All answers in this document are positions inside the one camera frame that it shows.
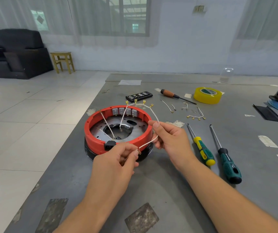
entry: gray table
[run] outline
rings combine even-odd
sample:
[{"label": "gray table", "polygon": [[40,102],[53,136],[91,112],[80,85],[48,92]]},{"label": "gray table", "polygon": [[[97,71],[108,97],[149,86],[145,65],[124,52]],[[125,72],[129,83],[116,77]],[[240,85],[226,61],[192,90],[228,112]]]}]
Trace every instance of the gray table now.
[{"label": "gray table", "polygon": [[[142,79],[142,83],[141,86],[121,86],[118,85],[121,79]],[[252,79],[242,76],[231,79],[236,85],[212,83],[219,79],[220,76],[201,75],[171,75],[163,78],[155,74],[111,75],[89,109],[98,110],[125,104],[126,95],[149,91],[154,96],[147,99],[147,104],[154,104],[153,111],[160,121],[179,120],[190,123],[196,135],[203,138],[206,146],[217,157],[217,148],[209,129],[212,124],[221,144],[229,150],[242,172],[243,182],[233,187],[278,219],[278,148],[266,147],[258,139],[258,135],[265,135],[278,145],[278,122],[264,120],[252,107],[252,104],[264,105],[268,96],[275,94],[278,87],[268,85],[276,83],[278,78]],[[154,90],[164,88],[183,96],[185,93],[193,94],[199,86],[213,87],[225,92],[216,105],[198,103],[207,118],[201,121],[186,117],[189,114],[198,114],[192,112],[197,111],[195,105],[189,104],[186,112],[181,110],[184,105],[182,100],[165,98]],[[177,111],[170,113],[160,98],[173,104]],[[21,207],[20,219],[16,223],[12,222],[6,233],[35,232],[50,199],[68,198],[62,220],[82,200],[92,168],[92,162],[84,152],[83,128],[87,118],[88,115],[84,114],[39,180],[39,188],[29,195]],[[217,164],[211,169],[224,178],[220,168],[217,157]],[[153,149],[136,168],[125,195],[101,232],[129,233],[124,220],[145,203],[152,206],[160,219],[149,233],[216,232],[192,189],[163,150]]]}]

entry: adhesive tape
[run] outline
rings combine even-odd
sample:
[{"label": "adhesive tape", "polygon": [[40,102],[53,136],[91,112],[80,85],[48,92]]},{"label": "adhesive tape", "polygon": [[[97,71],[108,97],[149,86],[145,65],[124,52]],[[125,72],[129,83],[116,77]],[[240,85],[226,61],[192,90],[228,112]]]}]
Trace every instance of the adhesive tape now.
[{"label": "adhesive tape", "polygon": [[222,93],[213,88],[196,88],[194,99],[205,104],[217,104],[221,99]]}]

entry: black sofa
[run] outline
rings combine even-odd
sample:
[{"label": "black sofa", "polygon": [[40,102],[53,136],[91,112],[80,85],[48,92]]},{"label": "black sofa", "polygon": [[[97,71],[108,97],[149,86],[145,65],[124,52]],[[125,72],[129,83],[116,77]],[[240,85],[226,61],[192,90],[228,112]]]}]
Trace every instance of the black sofa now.
[{"label": "black sofa", "polygon": [[0,78],[30,79],[53,70],[38,31],[0,30]]}]

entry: fingernail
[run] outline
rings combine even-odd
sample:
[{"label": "fingernail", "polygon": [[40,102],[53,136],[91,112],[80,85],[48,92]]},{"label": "fingernail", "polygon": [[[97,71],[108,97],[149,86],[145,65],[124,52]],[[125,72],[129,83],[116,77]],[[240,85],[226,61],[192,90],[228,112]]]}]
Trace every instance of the fingernail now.
[{"label": "fingernail", "polygon": [[138,158],[139,151],[138,151],[138,150],[135,150],[134,155],[135,155],[136,158]]}]

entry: red plastic housing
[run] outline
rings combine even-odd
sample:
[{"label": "red plastic housing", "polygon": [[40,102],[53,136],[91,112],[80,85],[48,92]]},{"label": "red plastic housing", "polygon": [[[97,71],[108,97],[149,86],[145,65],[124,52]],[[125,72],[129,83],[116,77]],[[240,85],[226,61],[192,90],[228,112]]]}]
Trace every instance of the red plastic housing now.
[{"label": "red plastic housing", "polygon": [[[114,108],[126,108],[126,105],[115,105],[115,106],[111,106],[111,107],[102,109],[101,112],[102,112],[103,116],[105,117],[105,119],[107,119],[110,116],[114,116],[113,112],[112,112],[112,109],[114,109]],[[137,118],[142,119],[142,121],[145,121],[146,123],[148,123],[148,121],[151,120],[151,117],[144,110],[142,110],[138,107],[133,107],[133,106],[128,106],[128,108],[137,110],[138,111]],[[90,128],[101,120],[103,120],[103,117],[102,117],[101,113],[98,111],[87,119],[85,126],[84,126],[85,139],[86,139],[88,148],[95,154],[103,154],[103,153],[107,152],[104,150],[105,141],[101,141],[101,140],[97,139],[90,133]],[[141,145],[151,141],[152,135],[153,135],[152,126],[148,125],[147,130],[141,136],[129,141],[128,143],[134,144],[135,146],[140,147]],[[140,151],[144,150],[148,145],[149,144],[145,145],[144,147],[141,147]]]}]

